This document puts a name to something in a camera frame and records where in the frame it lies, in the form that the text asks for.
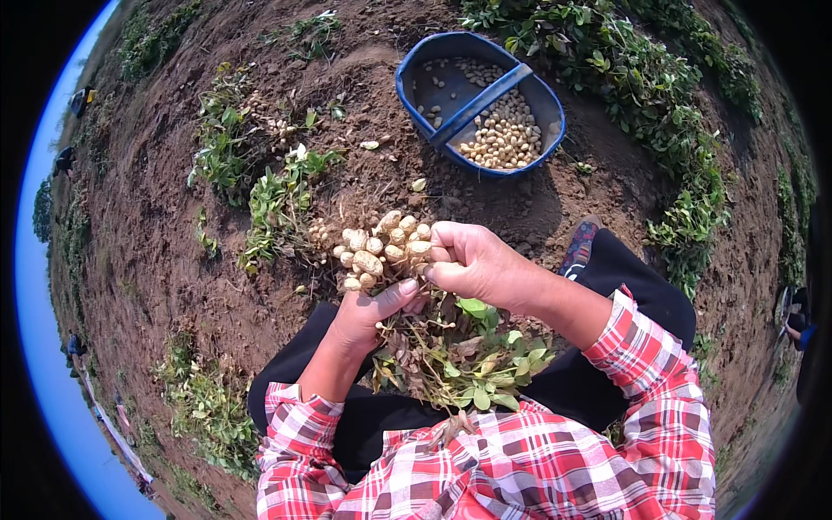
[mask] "blue basket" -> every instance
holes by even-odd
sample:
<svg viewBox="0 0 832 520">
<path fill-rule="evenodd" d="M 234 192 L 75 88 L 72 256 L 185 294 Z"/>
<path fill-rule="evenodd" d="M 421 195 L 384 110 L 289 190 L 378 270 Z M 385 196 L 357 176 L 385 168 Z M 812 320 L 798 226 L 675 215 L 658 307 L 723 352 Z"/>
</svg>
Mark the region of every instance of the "blue basket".
<svg viewBox="0 0 832 520">
<path fill-rule="evenodd" d="M 508 72 L 483 90 L 470 83 L 465 72 L 453 65 L 432 67 L 431 71 L 425 71 L 422 67 L 423 63 L 430 60 L 455 57 L 473 58 L 497 65 Z M 432 77 L 444 81 L 445 87 L 434 87 Z M 414 81 L 421 87 L 414 90 Z M 456 148 L 463 142 L 474 141 L 477 127 L 473 118 L 515 87 L 526 98 L 526 104 L 531 108 L 537 126 L 541 128 L 543 144 L 540 156 L 515 170 L 494 170 L 478 166 L 463 157 Z M 472 32 L 442 32 L 416 44 L 396 70 L 396 92 L 410 112 L 414 125 L 439 153 L 461 168 L 485 176 L 516 176 L 540 166 L 566 134 L 563 107 L 549 85 L 537 77 L 528 65 Z M 456 99 L 450 98 L 451 92 L 456 92 Z M 418 113 L 416 106 L 419 105 L 439 105 L 443 114 L 453 115 L 444 119 L 442 126 L 435 130 L 431 121 Z"/>
</svg>

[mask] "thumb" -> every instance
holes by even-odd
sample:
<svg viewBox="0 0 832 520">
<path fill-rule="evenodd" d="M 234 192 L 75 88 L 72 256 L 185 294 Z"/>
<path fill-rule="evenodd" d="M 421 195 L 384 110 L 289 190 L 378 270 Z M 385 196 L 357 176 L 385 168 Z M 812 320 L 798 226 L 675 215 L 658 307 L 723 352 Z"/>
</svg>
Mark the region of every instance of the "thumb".
<svg viewBox="0 0 832 520">
<path fill-rule="evenodd" d="M 376 321 L 388 318 L 416 297 L 418 282 L 408 279 L 388 287 L 384 292 L 375 296 Z"/>
<path fill-rule="evenodd" d="M 466 268 L 458 262 L 434 262 L 424 269 L 424 276 L 440 289 L 452 293 L 466 292 Z"/>
</svg>

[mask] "shirt sleeve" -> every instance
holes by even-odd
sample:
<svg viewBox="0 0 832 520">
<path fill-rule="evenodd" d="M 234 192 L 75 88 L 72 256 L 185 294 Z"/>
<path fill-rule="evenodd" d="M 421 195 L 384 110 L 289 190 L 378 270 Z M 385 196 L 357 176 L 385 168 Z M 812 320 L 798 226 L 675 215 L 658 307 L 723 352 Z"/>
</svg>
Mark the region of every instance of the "shirt sleeve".
<svg viewBox="0 0 832 520">
<path fill-rule="evenodd" d="M 620 480 L 644 482 L 658 514 L 712 518 L 714 448 L 698 365 L 681 341 L 638 312 L 621 291 L 601 337 L 584 355 L 629 399 L 618 455 Z"/>
<path fill-rule="evenodd" d="M 317 395 L 303 402 L 297 384 L 270 383 L 265 394 L 269 421 L 256 456 L 261 475 L 257 517 L 329 518 L 349 491 L 332 458 L 333 437 L 343 403 Z"/>
</svg>

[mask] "field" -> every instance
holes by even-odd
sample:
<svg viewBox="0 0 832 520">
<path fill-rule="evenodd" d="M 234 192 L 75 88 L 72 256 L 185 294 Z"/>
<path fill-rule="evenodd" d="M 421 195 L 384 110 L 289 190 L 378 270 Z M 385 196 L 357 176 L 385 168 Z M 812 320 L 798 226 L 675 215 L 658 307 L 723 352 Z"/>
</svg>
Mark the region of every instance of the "field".
<svg viewBox="0 0 832 520">
<path fill-rule="evenodd" d="M 778 288 L 804 276 L 814 183 L 761 42 L 726 2 L 696 0 L 683 15 L 686 3 L 671 0 L 575 2 L 547 15 L 577 42 L 570 65 L 564 41 L 522 24 L 540 16 L 533 4 L 499 4 L 125 0 L 116 10 L 82 75 L 97 99 L 59 143 L 77 161 L 72 181 L 50 188 L 52 301 L 64 341 L 77 332 L 96 360 L 102 403 L 123 399 L 157 501 L 176 518 L 254 516 L 246 384 L 317 302 L 339 298 L 339 269 L 316 261 L 305 230 L 313 219 L 367 225 L 374 210 L 485 225 L 548 269 L 568 230 L 599 215 L 693 299 L 720 507 L 772 462 L 800 365 L 775 345 L 772 310 Z M 621 41 L 599 36 L 605 22 Z M 566 112 L 561 149 L 516 180 L 452 166 L 396 96 L 408 50 L 464 27 L 524 59 Z M 604 87 L 623 52 L 646 64 L 638 92 Z M 247 133 L 255 123 L 264 129 Z M 287 155 L 299 144 L 320 160 Z M 266 167 L 272 184 L 250 200 Z M 279 193 L 287 171 L 309 184 Z M 263 197 L 277 216 L 257 213 Z M 280 233 L 265 237 L 274 218 Z M 192 363 L 201 378 L 185 384 Z"/>
</svg>

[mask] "fingernail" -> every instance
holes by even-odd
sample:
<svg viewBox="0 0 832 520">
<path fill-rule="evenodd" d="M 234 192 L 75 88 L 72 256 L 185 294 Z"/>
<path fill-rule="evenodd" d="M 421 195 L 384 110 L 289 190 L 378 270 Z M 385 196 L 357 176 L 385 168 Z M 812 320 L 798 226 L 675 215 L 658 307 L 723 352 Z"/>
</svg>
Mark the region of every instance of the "fingernail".
<svg viewBox="0 0 832 520">
<path fill-rule="evenodd" d="M 409 280 L 405 280 L 399 286 L 399 291 L 401 291 L 401 293 L 403 295 L 409 295 L 410 293 L 414 293 L 417 290 L 418 290 L 418 282 L 416 280 L 414 280 L 413 278 L 411 278 Z"/>
</svg>

